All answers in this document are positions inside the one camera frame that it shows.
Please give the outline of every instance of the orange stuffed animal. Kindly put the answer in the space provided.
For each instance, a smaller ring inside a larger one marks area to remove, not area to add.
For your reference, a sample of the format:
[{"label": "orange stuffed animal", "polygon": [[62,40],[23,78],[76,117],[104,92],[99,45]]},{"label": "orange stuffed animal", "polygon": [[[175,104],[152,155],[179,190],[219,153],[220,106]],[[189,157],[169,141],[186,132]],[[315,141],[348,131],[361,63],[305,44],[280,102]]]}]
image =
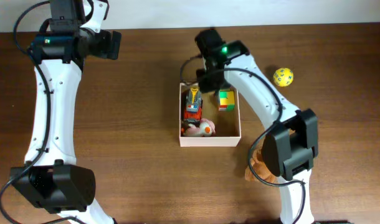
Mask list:
[{"label": "orange stuffed animal", "polygon": [[[275,182],[276,177],[267,169],[264,159],[262,158],[262,148],[256,149],[252,154],[251,165],[254,168],[254,171],[256,171],[263,180],[271,183]],[[254,177],[249,167],[245,170],[245,179],[247,181],[258,180]]]}]

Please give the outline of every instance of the white wall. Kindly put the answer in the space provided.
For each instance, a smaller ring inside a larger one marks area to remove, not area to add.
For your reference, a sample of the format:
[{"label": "white wall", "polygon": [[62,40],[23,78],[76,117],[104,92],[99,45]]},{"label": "white wall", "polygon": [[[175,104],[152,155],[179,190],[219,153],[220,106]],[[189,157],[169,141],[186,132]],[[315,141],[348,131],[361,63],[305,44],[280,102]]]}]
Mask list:
[{"label": "white wall", "polygon": [[[0,32],[40,0],[0,0]],[[109,0],[104,29],[380,22],[380,0]],[[38,30],[48,6],[28,14],[19,30]]]}]

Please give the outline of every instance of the wire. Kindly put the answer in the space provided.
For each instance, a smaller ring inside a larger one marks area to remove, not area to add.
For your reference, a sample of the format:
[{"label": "wire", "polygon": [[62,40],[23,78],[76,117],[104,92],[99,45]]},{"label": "wire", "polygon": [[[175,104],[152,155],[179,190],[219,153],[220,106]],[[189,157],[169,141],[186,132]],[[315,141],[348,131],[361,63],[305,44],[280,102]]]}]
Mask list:
[{"label": "wire", "polygon": [[14,24],[14,28],[13,28],[13,39],[14,39],[14,43],[16,44],[16,46],[18,47],[18,49],[23,53],[23,54],[27,54],[27,52],[20,46],[20,44],[18,43],[17,41],[17,28],[18,28],[18,25],[20,24],[21,20],[26,16],[26,14],[35,9],[36,7],[39,7],[39,6],[43,6],[44,4],[48,4],[50,3],[50,1],[43,1],[43,2],[39,2],[31,7],[29,7],[27,10],[25,10],[17,19],[16,23]]},{"label": "wire", "polygon": [[[47,84],[47,80],[46,80],[46,77],[42,71],[42,69],[40,69],[40,66],[35,62],[34,60],[34,57],[32,55],[32,52],[30,49],[28,49],[27,51],[24,51],[21,46],[18,44],[18,41],[17,41],[17,28],[18,28],[18,25],[19,23],[21,22],[22,18],[24,18],[24,16],[31,10],[35,9],[36,7],[38,6],[41,6],[41,5],[44,5],[44,4],[47,4],[49,3],[49,1],[44,1],[44,2],[40,2],[40,3],[37,3],[33,6],[31,6],[30,8],[28,8],[27,10],[25,10],[20,16],[19,18],[17,19],[16,23],[14,24],[14,28],[13,28],[13,39],[14,39],[14,42],[16,43],[16,46],[18,47],[18,49],[25,55],[28,55],[28,57],[30,58],[31,62],[34,64],[35,68],[37,69],[38,73],[39,73],[39,76],[40,78],[42,79],[42,82],[45,86],[45,91],[44,93],[46,94],[46,102],[47,102],[47,105],[46,105],[46,127],[45,127],[45,134],[44,134],[44,140],[43,140],[43,143],[42,143],[42,146],[40,147],[40,149],[37,149],[38,150],[38,155],[36,155],[35,159],[20,173],[20,174],[17,174],[16,176],[14,176],[13,178],[11,178],[0,190],[0,211],[3,215],[3,217],[13,223],[13,224],[21,224],[19,223],[18,221],[16,221],[15,219],[13,219],[8,213],[7,211],[4,209],[3,207],[3,204],[2,204],[2,196],[3,196],[3,193],[6,191],[6,189],[14,184],[15,182],[17,182],[19,179],[21,179],[22,177],[24,177],[29,171],[30,169],[37,163],[37,161],[42,157],[43,153],[47,150],[46,149],[46,146],[47,146],[47,142],[49,140],[49,133],[50,133],[50,117],[51,117],[51,99],[50,99],[50,88],[49,88],[49,85]],[[43,224],[54,224],[54,223],[59,223],[59,222],[63,222],[63,221],[66,221],[66,220],[73,220],[79,224],[86,224],[84,222],[82,222],[81,220],[79,220],[77,217],[65,217],[65,218],[59,218],[59,219],[56,219],[56,220],[52,220],[52,221],[49,221],[49,222],[46,222],[46,223],[43,223]]]},{"label": "wire", "polygon": [[287,183],[283,183],[283,184],[275,184],[275,183],[271,183],[271,182],[267,182],[266,180],[263,180],[257,173],[256,171],[254,170],[254,168],[252,167],[252,164],[251,164],[251,158],[252,158],[252,154],[254,153],[255,151],[255,147],[257,146],[258,142],[264,138],[269,132],[271,132],[271,130],[276,127],[276,125],[278,123],[280,123],[280,120],[282,118],[282,115],[283,115],[283,104],[282,102],[280,101],[280,98],[277,96],[276,92],[274,91],[274,89],[271,87],[271,85],[269,85],[268,82],[266,82],[263,78],[261,78],[260,76],[258,76],[257,74],[255,74],[254,72],[251,72],[249,70],[246,70],[246,69],[243,69],[243,68],[223,68],[223,69],[217,69],[217,70],[213,70],[207,74],[205,74],[203,77],[197,79],[197,81],[195,82],[192,82],[192,83],[187,83],[183,80],[183,70],[184,70],[184,66],[186,66],[187,63],[189,63],[191,60],[197,58],[197,56],[194,56],[194,57],[191,57],[189,60],[185,61],[185,63],[182,65],[181,67],[181,70],[180,70],[180,77],[181,77],[181,83],[184,83],[185,85],[187,86],[190,86],[190,85],[194,85],[198,82],[201,82],[203,81],[203,79],[205,78],[209,78],[211,77],[212,75],[215,75],[215,74],[218,74],[218,73],[222,73],[222,72],[228,72],[228,71],[238,71],[238,72],[244,72],[244,73],[247,73],[250,75],[250,77],[255,77],[257,78],[259,81],[261,81],[268,89],[269,91],[271,92],[271,94],[273,95],[273,97],[275,98],[277,104],[278,104],[278,116],[277,116],[277,119],[273,122],[273,124],[267,128],[251,145],[249,151],[248,151],[248,166],[252,172],[252,174],[259,180],[261,181],[261,183],[265,184],[265,185],[268,185],[268,186],[272,186],[272,187],[286,187],[288,185],[291,185],[291,184],[300,184],[301,185],[301,188],[302,188],[302,201],[301,201],[301,208],[300,208],[300,211],[297,215],[297,217],[294,219],[294,222],[293,224],[295,224],[297,221],[299,221],[299,219],[301,218],[302,216],[302,213],[303,213],[303,209],[305,207],[305,200],[306,200],[306,189],[305,189],[305,183],[304,181],[301,181],[301,180],[291,180]]},{"label": "wire", "polygon": [[201,54],[196,55],[196,56],[193,56],[193,57],[187,59],[187,60],[182,64],[182,66],[180,67],[180,82],[181,82],[181,83],[185,83],[185,84],[186,84],[186,82],[185,82],[184,79],[183,79],[183,71],[184,71],[184,68],[186,67],[186,65],[187,65],[188,63],[190,63],[191,61],[193,61],[193,60],[195,60],[195,59],[198,59],[198,58],[202,58]]},{"label": "wire", "polygon": [[83,221],[79,220],[77,217],[59,218],[59,219],[56,219],[56,220],[53,220],[53,221],[50,221],[50,222],[45,222],[45,223],[42,223],[42,224],[55,224],[55,223],[64,222],[64,221],[67,221],[67,220],[72,220],[72,221],[75,221],[75,222],[77,222],[79,224],[86,224]]},{"label": "wire", "polygon": [[43,21],[42,25],[40,25],[39,32],[41,34],[46,33],[47,28],[49,27],[50,22],[52,21],[52,18],[48,18],[45,21]]}]

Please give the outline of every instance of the toy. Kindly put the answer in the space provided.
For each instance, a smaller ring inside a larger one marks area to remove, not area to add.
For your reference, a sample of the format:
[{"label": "toy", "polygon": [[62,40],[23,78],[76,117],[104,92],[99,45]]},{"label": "toy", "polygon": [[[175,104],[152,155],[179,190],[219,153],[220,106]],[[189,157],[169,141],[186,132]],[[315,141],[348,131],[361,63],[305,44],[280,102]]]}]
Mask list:
[{"label": "toy", "polygon": [[218,92],[219,111],[231,111],[234,109],[234,91],[232,90],[219,90]]},{"label": "toy", "polygon": [[200,126],[188,124],[189,128],[183,133],[186,137],[209,137],[215,134],[215,124],[208,119],[201,119]]},{"label": "toy", "polygon": [[[267,182],[275,182],[276,177],[267,168],[264,159],[262,158],[262,148],[256,149],[252,154],[251,165],[256,173]],[[256,181],[257,178],[252,174],[249,167],[245,170],[245,179],[247,181]]]},{"label": "toy", "polygon": [[185,122],[198,124],[202,115],[202,98],[198,88],[190,88],[186,96],[186,107],[184,109]]},{"label": "toy", "polygon": [[273,74],[273,80],[280,87],[289,86],[294,80],[294,74],[289,68],[279,68]]}]

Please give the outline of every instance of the stuffed toy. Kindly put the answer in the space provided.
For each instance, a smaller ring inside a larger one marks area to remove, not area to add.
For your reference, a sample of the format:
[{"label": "stuffed toy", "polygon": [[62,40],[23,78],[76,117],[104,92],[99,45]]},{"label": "stuffed toy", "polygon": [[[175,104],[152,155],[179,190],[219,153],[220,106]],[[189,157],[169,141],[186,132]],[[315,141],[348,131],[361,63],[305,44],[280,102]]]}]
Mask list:
[{"label": "stuffed toy", "polygon": [[199,127],[194,124],[188,124],[183,136],[186,137],[209,137],[215,134],[215,124],[205,118],[201,118]]},{"label": "stuffed toy", "polygon": [[[274,183],[276,180],[276,177],[267,169],[267,166],[264,163],[264,160],[262,159],[262,148],[258,148],[254,151],[251,158],[251,165],[254,168],[254,171],[267,182]],[[258,180],[254,175],[252,174],[249,167],[245,170],[245,179],[248,181],[256,181]]]}]

